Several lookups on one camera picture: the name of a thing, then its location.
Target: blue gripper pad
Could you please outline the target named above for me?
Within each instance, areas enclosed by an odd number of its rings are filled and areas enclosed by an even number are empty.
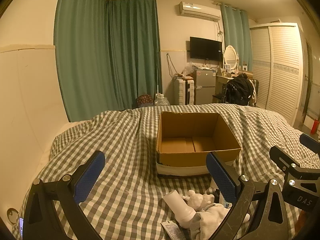
[[[85,170],[74,186],[73,199],[77,204],[87,199],[90,191],[93,188],[93,185],[96,183],[100,173],[105,166],[106,159],[104,153],[101,151],[95,151],[94,155],[95,157],[93,159],[90,158],[84,164]]]
[[[239,175],[233,167],[226,165],[215,152],[206,158],[207,169],[227,202],[235,204],[240,192]]]

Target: wall trim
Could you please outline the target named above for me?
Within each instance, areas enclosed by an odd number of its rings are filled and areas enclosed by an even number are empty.
[[[174,50],[174,49],[161,49],[160,52],[173,52],[173,51],[182,51],[182,52],[187,52],[190,50]]]
[[[40,45],[30,45],[30,44],[12,44],[0,48],[0,53],[21,50],[21,49],[55,49],[54,45],[40,44]]]

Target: phone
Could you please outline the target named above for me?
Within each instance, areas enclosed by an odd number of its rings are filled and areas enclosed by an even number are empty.
[[[19,222],[20,222],[20,234],[21,234],[21,238],[22,238],[23,218],[19,218]]]

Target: air conditioner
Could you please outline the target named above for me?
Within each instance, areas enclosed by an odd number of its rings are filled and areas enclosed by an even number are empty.
[[[203,6],[195,3],[180,2],[180,15],[190,15],[218,21],[221,19],[221,11],[212,7]]]

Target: checkered bedsheet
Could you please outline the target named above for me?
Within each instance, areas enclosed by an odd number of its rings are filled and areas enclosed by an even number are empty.
[[[189,189],[211,193],[208,175],[184,179],[157,177],[156,135],[162,111],[220,113],[242,147],[233,166],[239,174],[247,174],[254,181],[275,178],[283,184],[283,173],[269,158],[274,145],[292,155],[302,167],[320,167],[317,155],[299,143],[301,132],[290,127],[281,115],[267,110],[210,104],[106,111],[57,136],[51,160],[38,175],[44,182],[59,180],[64,174],[73,173],[95,150],[104,152],[105,168],[87,200],[80,204],[102,239],[165,239],[160,222],[172,220],[174,215],[162,197],[174,189],[182,194]],[[55,205],[68,237],[76,239],[61,206]],[[250,207],[251,214],[254,207],[255,203]],[[292,238],[299,210],[287,203],[286,209]],[[247,224],[241,227],[238,236],[245,232]],[[13,227],[13,234],[21,239],[18,224]]]

